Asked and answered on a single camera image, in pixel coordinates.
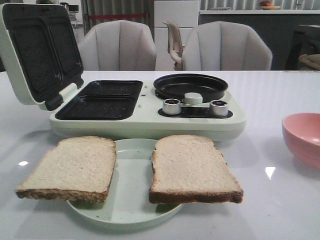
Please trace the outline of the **bread slice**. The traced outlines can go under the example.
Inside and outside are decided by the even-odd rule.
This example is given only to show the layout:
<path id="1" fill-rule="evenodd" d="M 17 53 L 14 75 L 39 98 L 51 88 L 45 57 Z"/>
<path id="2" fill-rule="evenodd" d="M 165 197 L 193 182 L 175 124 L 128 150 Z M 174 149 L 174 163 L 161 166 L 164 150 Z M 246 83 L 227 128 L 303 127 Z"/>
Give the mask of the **bread slice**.
<path id="1" fill-rule="evenodd" d="M 198 135 L 171 135 L 157 141 L 152 153 L 153 204 L 239 204 L 243 189 L 213 141 Z"/>
<path id="2" fill-rule="evenodd" d="M 106 201 L 117 159 L 116 143 L 98 136 L 60 141 L 40 160 L 15 193 L 35 200 Z"/>

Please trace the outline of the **green sandwich maker lid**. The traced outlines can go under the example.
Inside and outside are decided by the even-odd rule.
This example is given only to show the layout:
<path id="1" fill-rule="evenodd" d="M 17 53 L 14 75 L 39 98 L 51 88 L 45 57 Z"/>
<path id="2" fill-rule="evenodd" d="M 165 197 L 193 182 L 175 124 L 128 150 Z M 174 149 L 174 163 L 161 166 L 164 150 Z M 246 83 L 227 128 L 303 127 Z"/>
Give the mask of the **green sandwich maker lid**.
<path id="1" fill-rule="evenodd" d="M 84 67 L 74 30 L 59 4 L 0 6 L 0 58 L 18 100 L 55 110 L 61 91 L 79 89 Z"/>

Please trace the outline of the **pink bowl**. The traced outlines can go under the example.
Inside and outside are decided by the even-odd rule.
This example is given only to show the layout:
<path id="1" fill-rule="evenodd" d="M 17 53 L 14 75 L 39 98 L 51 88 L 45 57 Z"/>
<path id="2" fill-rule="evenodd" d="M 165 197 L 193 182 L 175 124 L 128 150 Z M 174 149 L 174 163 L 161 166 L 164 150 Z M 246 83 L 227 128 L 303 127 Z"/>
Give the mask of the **pink bowl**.
<path id="1" fill-rule="evenodd" d="M 320 114 L 300 112 L 282 120 L 282 135 L 289 151 L 303 163 L 320 167 Z"/>

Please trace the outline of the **green breakfast maker base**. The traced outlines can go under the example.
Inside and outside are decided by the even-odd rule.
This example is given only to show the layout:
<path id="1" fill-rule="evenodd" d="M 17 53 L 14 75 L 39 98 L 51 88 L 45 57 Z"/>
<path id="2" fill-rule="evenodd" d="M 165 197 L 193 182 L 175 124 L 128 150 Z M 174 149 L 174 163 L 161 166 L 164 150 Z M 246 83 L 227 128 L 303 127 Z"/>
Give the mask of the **green breakfast maker base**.
<path id="1" fill-rule="evenodd" d="M 178 116 L 164 115 L 163 100 L 151 80 L 95 80 L 73 89 L 50 116 L 52 130 L 63 137 L 100 136 L 113 140 L 154 139 L 169 135 L 200 135 L 213 141 L 237 138 L 246 116 L 226 91 L 228 114 L 215 116 L 210 103 L 182 104 Z"/>

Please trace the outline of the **left silver control knob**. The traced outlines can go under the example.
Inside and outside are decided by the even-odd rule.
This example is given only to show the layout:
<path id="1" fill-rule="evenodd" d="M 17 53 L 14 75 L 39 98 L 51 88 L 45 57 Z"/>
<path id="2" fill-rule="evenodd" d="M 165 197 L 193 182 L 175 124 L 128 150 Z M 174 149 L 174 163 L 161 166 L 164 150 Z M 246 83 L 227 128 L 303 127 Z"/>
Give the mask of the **left silver control knob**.
<path id="1" fill-rule="evenodd" d="M 163 101 L 162 112 L 166 115 L 179 115 L 181 113 L 181 101 L 175 98 L 168 98 Z"/>

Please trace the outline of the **silver control knob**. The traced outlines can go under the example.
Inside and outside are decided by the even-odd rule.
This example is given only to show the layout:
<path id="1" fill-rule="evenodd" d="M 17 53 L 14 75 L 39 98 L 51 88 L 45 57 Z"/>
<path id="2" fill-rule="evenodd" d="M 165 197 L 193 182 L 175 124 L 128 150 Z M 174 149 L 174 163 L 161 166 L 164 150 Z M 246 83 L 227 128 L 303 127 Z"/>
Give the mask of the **silver control knob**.
<path id="1" fill-rule="evenodd" d="M 179 115 L 181 113 L 181 101 L 175 98 L 168 98 L 163 101 L 162 112 L 166 115 Z"/>
<path id="2" fill-rule="evenodd" d="M 215 117 L 225 117 L 229 113 L 229 105 L 223 100 L 212 100 L 209 103 L 209 114 Z"/>

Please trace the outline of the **beige office chair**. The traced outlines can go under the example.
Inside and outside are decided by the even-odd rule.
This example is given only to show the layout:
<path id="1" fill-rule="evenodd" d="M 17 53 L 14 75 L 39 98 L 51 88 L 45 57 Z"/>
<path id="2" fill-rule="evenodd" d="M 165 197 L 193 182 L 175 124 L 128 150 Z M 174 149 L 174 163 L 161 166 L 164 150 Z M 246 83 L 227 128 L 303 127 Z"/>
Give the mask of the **beige office chair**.
<path id="1" fill-rule="evenodd" d="M 174 61 L 174 70 L 182 71 L 183 70 L 183 44 L 181 33 L 178 25 L 172 21 L 163 21 L 163 24 L 167 26 L 168 30 L 168 47 L 167 52 L 170 55 L 171 59 Z"/>

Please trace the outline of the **left grey upholstered chair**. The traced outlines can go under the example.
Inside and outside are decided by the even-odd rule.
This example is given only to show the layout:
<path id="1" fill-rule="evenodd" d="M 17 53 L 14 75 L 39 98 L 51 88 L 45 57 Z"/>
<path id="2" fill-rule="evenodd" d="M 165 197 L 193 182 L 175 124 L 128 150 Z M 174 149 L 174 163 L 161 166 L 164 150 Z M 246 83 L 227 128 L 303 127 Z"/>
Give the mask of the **left grey upholstered chair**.
<path id="1" fill-rule="evenodd" d="M 154 71 L 156 47 L 143 23 L 115 20 L 95 25 L 78 44 L 85 71 Z"/>

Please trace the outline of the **grey upholstered chair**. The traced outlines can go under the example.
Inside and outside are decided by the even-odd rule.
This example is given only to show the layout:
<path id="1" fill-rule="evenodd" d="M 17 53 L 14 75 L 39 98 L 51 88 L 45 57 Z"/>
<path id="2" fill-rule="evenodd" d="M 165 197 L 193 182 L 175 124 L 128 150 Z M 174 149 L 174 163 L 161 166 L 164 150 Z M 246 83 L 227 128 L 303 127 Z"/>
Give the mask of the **grey upholstered chair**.
<path id="1" fill-rule="evenodd" d="M 85 71 L 154 71 L 156 47 L 143 23 L 115 20 L 95 25 L 78 44 Z"/>
<path id="2" fill-rule="evenodd" d="M 214 21 L 194 27 L 182 54 L 185 71 L 268 71 L 273 54 L 248 25 Z"/>

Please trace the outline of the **green round plate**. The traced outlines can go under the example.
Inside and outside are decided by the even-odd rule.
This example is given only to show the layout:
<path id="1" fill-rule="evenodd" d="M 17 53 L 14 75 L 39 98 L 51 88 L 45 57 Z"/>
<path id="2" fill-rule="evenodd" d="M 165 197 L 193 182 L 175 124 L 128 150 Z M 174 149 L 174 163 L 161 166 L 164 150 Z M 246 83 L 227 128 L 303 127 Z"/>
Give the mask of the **green round plate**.
<path id="1" fill-rule="evenodd" d="M 174 216 L 182 205 L 149 202 L 155 145 L 154 139 L 116 141 L 117 159 L 106 201 L 74 200 L 69 206 L 87 221 L 115 230 L 147 228 Z"/>

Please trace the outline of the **right grey upholstered chair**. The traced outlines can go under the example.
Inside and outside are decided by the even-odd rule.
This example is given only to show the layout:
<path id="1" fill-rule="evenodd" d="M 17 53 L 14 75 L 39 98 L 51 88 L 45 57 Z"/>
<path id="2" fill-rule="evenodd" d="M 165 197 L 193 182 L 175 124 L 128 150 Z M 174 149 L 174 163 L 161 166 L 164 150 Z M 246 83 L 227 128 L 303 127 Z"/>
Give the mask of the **right grey upholstered chair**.
<path id="1" fill-rule="evenodd" d="M 182 54 L 185 71 L 268 71 L 273 54 L 248 25 L 214 21 L 194 27 Z"/>

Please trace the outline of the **white cabinet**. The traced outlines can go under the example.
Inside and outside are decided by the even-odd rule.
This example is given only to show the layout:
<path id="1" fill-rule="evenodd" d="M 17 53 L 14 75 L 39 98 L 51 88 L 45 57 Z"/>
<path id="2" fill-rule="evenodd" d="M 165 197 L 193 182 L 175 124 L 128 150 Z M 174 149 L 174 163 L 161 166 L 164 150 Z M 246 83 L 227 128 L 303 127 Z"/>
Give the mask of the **white cabinet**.
<path id="1" fill-rule="evenodd" d="M 156 48 L 156 71 L 173 71 L 174 60 L 168 53 L 168 27 L 164 22 L 176 23 L 181 42 L 186 44 L 188 34 L 198 25 L 199 0 L 155 0 L 154 1 L 154 43 Z"/>

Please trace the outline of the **grey kitchen counter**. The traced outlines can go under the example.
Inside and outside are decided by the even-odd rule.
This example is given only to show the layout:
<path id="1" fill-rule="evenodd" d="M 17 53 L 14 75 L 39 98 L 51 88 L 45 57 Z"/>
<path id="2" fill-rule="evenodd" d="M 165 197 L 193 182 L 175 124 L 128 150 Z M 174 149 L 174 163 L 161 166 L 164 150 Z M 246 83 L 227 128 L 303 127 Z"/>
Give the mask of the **grey kitchen counter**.
<path id="1" fill-rule="evenodd" d="M 223 21 L 250 26 L 272 52 L 274 71 L 286 70 L 286 62 L 298 25 L 320 26 L 319 10 L 201 10 L 199 23 Z"/>

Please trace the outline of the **fruit bowl on counter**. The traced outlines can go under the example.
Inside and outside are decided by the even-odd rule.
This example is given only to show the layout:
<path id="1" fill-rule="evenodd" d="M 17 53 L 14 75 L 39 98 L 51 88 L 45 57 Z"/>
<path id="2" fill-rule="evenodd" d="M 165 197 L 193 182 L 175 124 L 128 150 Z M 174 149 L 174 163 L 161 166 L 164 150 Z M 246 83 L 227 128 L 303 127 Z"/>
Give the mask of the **fruit bowl on counter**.
<path id="1" fill-rule="evenodd" d="M 271 3 L 269 0 L 262 0 L 259 3 L 259 7 L 262 10 L 279 10 L 281 7 L 280 6 L 275 6 L 273 3 Z"/>

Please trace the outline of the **beige cushion at right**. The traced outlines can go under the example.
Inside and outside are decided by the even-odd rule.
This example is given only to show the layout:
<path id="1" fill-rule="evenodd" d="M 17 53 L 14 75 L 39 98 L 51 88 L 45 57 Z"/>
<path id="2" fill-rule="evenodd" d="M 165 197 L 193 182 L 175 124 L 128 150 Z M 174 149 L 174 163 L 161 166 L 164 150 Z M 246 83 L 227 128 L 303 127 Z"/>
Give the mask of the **beige cushion at right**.
<path id="1" fill-rule="evenodd" d="M 298 60 L 313 69 L 320 69 L 320 54 L 302 54 L 298 57 Z"/>

